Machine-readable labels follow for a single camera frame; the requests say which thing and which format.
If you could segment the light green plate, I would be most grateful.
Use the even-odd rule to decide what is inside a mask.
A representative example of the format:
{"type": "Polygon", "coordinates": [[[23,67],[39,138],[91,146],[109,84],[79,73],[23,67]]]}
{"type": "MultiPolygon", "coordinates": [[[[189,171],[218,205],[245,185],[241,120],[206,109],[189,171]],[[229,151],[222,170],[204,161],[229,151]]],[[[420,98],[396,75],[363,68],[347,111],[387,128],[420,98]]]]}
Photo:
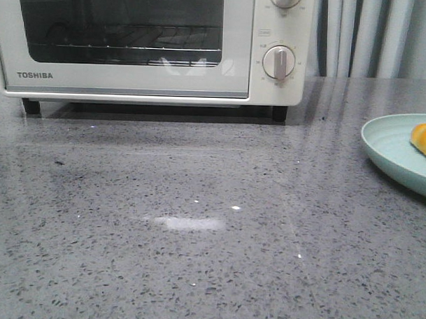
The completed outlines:
{"type": "Polygon", "coordinates": [[[387,176],[426,197],[426,156],[415,148],[411,131],[426,114],[396,114],[368,121],[361,128],[369,159],[387,176]]]}

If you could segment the white Toshiba toaster oven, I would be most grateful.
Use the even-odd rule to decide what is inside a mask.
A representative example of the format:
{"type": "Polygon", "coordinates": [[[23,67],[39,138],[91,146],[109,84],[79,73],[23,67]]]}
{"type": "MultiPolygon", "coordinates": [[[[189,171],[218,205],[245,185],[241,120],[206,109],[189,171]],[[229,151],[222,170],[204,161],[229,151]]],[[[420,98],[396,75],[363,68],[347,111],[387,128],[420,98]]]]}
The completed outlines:
{"type": "Polygon", "coordinates": [[[42,101],[299,104],[315,0],[0,0],[0,90],[42,101]]]}

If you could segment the lower oven knob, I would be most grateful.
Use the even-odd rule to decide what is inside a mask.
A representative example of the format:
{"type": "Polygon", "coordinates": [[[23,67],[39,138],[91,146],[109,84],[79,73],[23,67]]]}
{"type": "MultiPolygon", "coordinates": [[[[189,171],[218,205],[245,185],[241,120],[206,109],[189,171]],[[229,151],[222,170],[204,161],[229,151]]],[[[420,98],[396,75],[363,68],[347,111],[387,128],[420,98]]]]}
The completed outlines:
{"type": "Polygon", "coordinates": [[[295,61],[296,57],[291,49],[284,45],[277,45],[265,53],[262,67],[269,77],[285,80],[292,73],[295,61]]]}

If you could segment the grey curtain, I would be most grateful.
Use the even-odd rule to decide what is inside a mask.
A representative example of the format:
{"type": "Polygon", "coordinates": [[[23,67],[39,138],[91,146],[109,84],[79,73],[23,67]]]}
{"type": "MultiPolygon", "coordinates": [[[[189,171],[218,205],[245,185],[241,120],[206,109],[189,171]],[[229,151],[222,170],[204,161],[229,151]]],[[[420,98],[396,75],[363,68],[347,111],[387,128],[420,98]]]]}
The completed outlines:
{"type": "Polygon", "coordinates": [[[306,74],[426,80],[426,0],[315,0],[306,74]]]}

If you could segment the oven glass door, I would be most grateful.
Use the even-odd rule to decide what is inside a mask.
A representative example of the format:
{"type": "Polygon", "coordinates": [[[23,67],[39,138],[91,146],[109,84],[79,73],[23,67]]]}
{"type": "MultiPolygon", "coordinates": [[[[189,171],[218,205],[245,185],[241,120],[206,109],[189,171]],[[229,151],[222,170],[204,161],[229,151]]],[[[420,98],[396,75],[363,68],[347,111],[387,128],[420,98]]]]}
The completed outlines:
{"type": "Polygon", "coordinates": [[[255,0],[0,0],[9,92],[247,97],[255,0]]]}

